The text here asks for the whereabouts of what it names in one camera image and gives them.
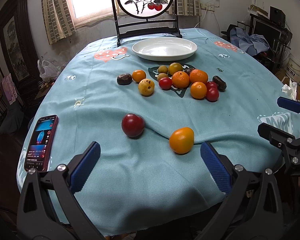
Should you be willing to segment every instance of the blue gripper pad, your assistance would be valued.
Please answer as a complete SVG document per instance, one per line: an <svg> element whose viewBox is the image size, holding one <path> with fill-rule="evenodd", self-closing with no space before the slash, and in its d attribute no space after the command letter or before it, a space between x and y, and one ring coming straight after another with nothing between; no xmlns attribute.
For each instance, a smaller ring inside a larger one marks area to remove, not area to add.
<svg viewBox="0 0 300 240"><path fill-rule="evenodd" d="M300 114L300 103L288 98L279 97L277 100L279 107L285 108L297 114Z"/></svg>
<svg viewBox="0 0 300 240"><path fill-rule="evenodd" d="M97 142L94 142L84 153L84 157L79 162L77 167L72 171L69 188L72 194L82 190L91 171L100 158L101 148Z"/></svg>
<svg viewBox="0 0 300 240"><path fill-rule="evenodd" d="M232 189L230 174L206 142L201 144L200 154L220 191L229 195Z"/></svg>

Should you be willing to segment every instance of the pink cloth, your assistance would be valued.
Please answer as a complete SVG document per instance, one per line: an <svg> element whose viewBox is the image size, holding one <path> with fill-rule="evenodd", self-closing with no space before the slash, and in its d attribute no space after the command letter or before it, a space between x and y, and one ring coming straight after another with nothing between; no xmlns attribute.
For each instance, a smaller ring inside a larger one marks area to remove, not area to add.
<svg viewBox="0 0 300 240"><path fill-rule="evenodd" d="M2 79L2 88L9 104L12 105L12 103L16 101L18 95L12 82L11 73Z"/></svg>

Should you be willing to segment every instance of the white plate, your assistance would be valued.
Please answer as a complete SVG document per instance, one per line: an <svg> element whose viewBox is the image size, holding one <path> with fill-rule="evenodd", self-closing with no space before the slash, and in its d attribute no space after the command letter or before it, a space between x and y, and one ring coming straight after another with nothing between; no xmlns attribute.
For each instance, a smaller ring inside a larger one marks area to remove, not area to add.
<svg viewBox="0 0 300 240"><path fill-rule="evenodd" d="M198 47L192 41L177 37L159 37L142 40L132 50L141 58L154 61L175 61L192 56Z"/></svg>

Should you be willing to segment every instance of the window frame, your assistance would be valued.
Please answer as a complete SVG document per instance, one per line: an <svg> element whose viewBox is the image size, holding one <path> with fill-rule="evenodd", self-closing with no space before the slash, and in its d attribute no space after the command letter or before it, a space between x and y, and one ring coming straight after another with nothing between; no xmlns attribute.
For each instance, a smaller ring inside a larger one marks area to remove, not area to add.
<svg viewBox="0 0 300 240"><path fill-rule="evenodd" d="M117 14L118 15L124 15L125 13L120 9L119 4L117 2L117 0L114 0L115 2L115 6L116 6L116 10L117 10ZM112 9L112 3L111 3L111 11L109 12L108 9L104 9L98 12L93 12L90 14L87 14L85 16L76 18L75 17L75 12L74 12L74 6L72 4L72 0L67 0L68 3L68 7L70 10L70 14L72 17L72 21L74 23L74 27L75 28L80 28L82 26L87 25L90 22L94 22L94 21L101 21L101 20L105 20L108 18L113 17L113 9Z"/></svg>

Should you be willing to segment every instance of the tissue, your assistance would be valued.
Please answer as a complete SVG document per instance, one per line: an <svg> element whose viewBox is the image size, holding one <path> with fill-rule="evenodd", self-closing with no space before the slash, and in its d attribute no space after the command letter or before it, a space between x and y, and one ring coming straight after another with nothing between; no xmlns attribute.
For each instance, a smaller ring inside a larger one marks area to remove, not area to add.
<svg viewBox="0 0 300 240"><path fill-rule="evenodd" d="M292 82L290 79L290 85L284 85L282 87L282 92L286 93L288 98L297 101L297 83L296 82Z"/></svg>

